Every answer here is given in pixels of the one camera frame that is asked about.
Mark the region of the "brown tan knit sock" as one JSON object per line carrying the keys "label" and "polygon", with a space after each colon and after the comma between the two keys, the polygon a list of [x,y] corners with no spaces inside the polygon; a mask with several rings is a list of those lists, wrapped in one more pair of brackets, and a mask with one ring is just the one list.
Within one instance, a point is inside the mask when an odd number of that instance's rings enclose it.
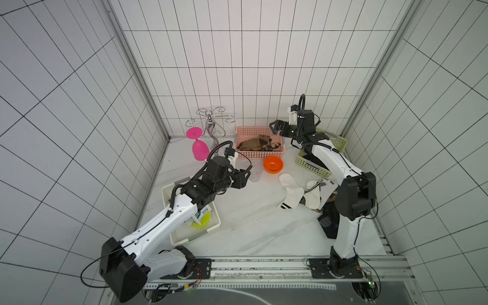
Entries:
{"label": "brown tan knit sock", "polygon": [[249,139],[238,145],[239,151],[278,151],[281,143],[273,142],[270,136],[260,135],[257,138]]}

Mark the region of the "white sock neon yellow toe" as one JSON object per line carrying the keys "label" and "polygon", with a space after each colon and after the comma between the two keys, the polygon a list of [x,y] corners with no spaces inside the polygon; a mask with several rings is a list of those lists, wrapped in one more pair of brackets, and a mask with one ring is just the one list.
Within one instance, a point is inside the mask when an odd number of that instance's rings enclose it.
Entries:
{"label": "white sock neon yellow toe", "polygon": [[200,229],[206,227],[212,218],[212,209],[210,207],[205,207],[199,211],[190,222],[190,226]]}

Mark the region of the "white sock navy stripes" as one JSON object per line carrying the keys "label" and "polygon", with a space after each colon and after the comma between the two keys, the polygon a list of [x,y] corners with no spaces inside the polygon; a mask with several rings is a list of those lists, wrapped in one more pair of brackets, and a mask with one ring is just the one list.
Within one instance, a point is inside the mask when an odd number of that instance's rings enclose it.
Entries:
{"label": "white sock navy stripes", "polygon": [[338,185],[329,180],[311,180],[306,184],[304,194],[305,206],[311,210],[321,210],[329,198],[334,194]]}

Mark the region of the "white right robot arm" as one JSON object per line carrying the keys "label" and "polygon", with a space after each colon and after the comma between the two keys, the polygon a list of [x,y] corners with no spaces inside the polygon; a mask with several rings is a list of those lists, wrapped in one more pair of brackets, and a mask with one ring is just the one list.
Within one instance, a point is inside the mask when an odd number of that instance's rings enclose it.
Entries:
{"label": "white right robot arm", "polygon": [[296,141],[317,165],[332,173],[337,185],[334,204],[339,213],[338,235],[331,247],[327,271],[342,278],[358,263],[355,249],[362,221],[369,218],[376,205],[376,177],[352,165],[324,133],[318,132],[315,114],[305,109],[305,96],[289,108],[289,121],[269,124],[274,134]]}

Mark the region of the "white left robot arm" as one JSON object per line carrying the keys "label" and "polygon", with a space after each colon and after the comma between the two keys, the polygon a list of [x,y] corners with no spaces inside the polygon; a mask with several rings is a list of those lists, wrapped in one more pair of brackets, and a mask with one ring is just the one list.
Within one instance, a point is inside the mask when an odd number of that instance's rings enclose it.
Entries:
{"label": "white left robot arm", "polygon": [[119,302],[133,299],[151,280],[202,275],[187,248],[177,246],[160,254],[156,249],[186,221],[196,220],[217,195],[246,186],[250,169],[235,168],[236,154],[232,141],[218,145],[187,183],[173,187],[169,205],[159,214],[120,241],[110,238],[104,243],[99,273]]}

